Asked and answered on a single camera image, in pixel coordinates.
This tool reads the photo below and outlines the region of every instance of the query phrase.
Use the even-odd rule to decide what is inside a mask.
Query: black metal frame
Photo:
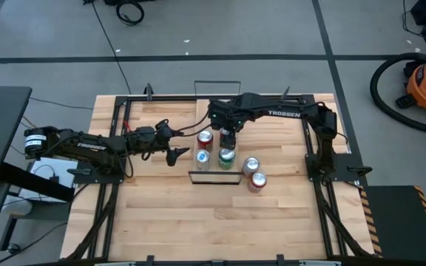
[[[118,124],[118,118],[119,118],[119,112],[121,109],[121,106],[125,106],[124,109],[124,116],[123,116],[123,121],[127,121],[129,120],[129,112],[131,109],[131,105],[136,102],[136,101],[176,101],[176,100],[181,100],[181,101],[194,101],[194,100],[200,100],[200,99],[229,99],[229,98],[233,98],[236,95],[172,95],[172,96],[162,96],[162,95],[153,95],[152,94],[152,90],[149,90],[149,93],[147,93],[147,96],[117,96],[115,99],[115,106],[114,106],[114,110],[113,110],[113,114],[112,114],[112,121],[111,121],[111,128],[109,131],[109,136],[114,136],[117,130],[117,124]],[[271,98],[271,99],[280,99],[281,95],[265,95],[265,97],[267,98]],[[314,96],[313,95],[288,95],[287,100],[299,100],[299,99],[304,99],[305,102],[307,103],[313,103],[314,102]],[[311,142],[311,136],[310,136],[310,131],[308,128],[308,124],[306,121],[302,121],[302,127],[303,127],[303,131],[304,131],[304,135],[305,135],[305,144],[307,147],[307,155],[305,157],[308,156],[313,156],[314,155],[314,150],[313,150],[313,146],[312,146],[312,142]],[[122,123],[122,128],[121,128],[121,134],[126,133],[126,125],[125,123]],[[353,150],[353,147],[351,147],[351,144],[349,143],[349,148],[350,150]],[[317,201],[319,199],[319,195],[320,193],[322,193],[322,184],[320,181],[318,180],[312,180],[311,176],[309,177],[310,180],[312,181],[312,183],[314,184],[314,190],[315,190],[315,195],[317,198]],[[96,209],[95,209],[95,220],[101,215],[101,212],[103,210],[103,204],[104,204],[104,198],[106,195],[106,184],[100,184],[100,191],[98,192],[98,201],[96,204]],[[333,183],[332,182],[328,182],[326,184],[326,189],[328,192],[328,200],[330,202],[330,206],[331,209],[333,210],[333,212],[339,217],[338,214],[338,207],[337,207],[337,201],[336,201],[336,197],[334,194],[334,189],[333,189]],[[117,196],[118,196],[118,190],[119,190],[119,185],[118,184],[114,184],[112,185],[112,191],[111,191],[111,196],[114,199],[114,207],[112,208],[112,210],[110,211],[108,217],[107,217],[107,224],[106,224],[106,231],[104,234],[104,240],[103,240],[103,252],[101,257],[95,257],[95,251],[96,251],[96,245],[97,245],[97,240],[98,237],[95,237],[93,239],[93,241],[90,243],[89,246],[89,251],[88,251],[88,256],[87,259],[91,262],[92,259],[103,259],[105,262],[108,261],[108,257],[109,257],[109,247],[110,247],[110,243],[111,243],[111,236],[112,236],[112,227],[113,227],[113,222],[114,222],[114,216],[115,216],[115,205],[116,205],[116,200],[117,200]],[[321,224],[321,230],[322,230],[322,237],[323,237],[323,243],[325,246],[325,252],[327,257],[331,257],[333,256],[333,248],[331,246],[331,238],[330,238],[330,232],[328,229],[328,222],[326,219],[326,215],[325,212],[321,209],[318,208],[318,213],[319,213],[319,220],[320,220],[320,224]],[[339,253],[342,256],[347,256],[347,252],[346,252],[346,244],[344,239],[342,238],[341,234],[337,231],[337,236],[338,236],[338,244],[339,244]],[[137,265],[153,265],[153,258],[154,256],[148,256],[145,264],[143,262],[136,262]],[[76,260],[76,261],[64,261],[64,265],[83,265],[84,262]],[[198,262],[155,262],[156,265],[190,265],[192,263],[198,263]],[[223,265],[223,261],[221,262],[217,262],[218,265]],[[246,262],[240,262],[240,261],[228,261],[229,265],[232,264],[236,264],[238,263],[239,265],[241,264],[254,264],[254,265],[297,265],[298,260],[291,260],[291,261],[286,261],[283,259],[283,255],[278,254],[277,255],[277,260],[275,261],[246,261]]]

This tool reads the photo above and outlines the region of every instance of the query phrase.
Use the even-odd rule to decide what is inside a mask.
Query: orange vacuum cleaner
[[[397,55],[384,62],[374,73],[371,79],[371,96],[374,103],[385,114],[389,115],[400,123],[403,123],[414,129],[426,132],[426,124],[420,123],[409,117],[405,117],[394,109],[390,108],[379,96],[377,84],[382,73],[390,66],[400,61],[408,61],[404,68],[404,74],[409,78],[407,83],[407,94],[396,100],[396,105],[401,109],[406,109],[412,106],[419,106],[426,109],[426,55],[421,53],[405,53]]]

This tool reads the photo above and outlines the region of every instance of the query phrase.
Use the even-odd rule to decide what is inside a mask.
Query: wooden table
[[[314,97],[338,112],[332,94]],[[114,101],[114,95],[97,97],[90,134],[109,135]],[[196,108],[195,101],[136,102],[129,124],[134,129],[169,118],[169,125],[179,129],[195,123]],[[194,143],[194,137],[171,140],[178,147],[193,148]],[[347,152],[343,138],[338,136],[334,143],[337,153]],[[277,254],[286,259],[324,259],[317,201],[306,177],[300,120],[262,117],[248,122],[238,135],[237,151],[239,160],[251,155],[260,159],[268,184],[259,194],[250,193],[245,182],[192,185],[188,175],[193,169],[192,150],[175,167],[167,166],[162,153],[148,161],[132,156],[135,176],[119,189],[109,260],[145,261],[148,255],[161,261],[260,260],[276,259]],[[335,183],[334,188],[343,224],[373,253],[358,190],[345,183]],[[61,257],[72,253],[91,227],[98,189],[99,185],[88,186],[72,204]],[[338,254],[333,225],[329,220],[328,224]],[[101,255],[100,239],[97,255]]]

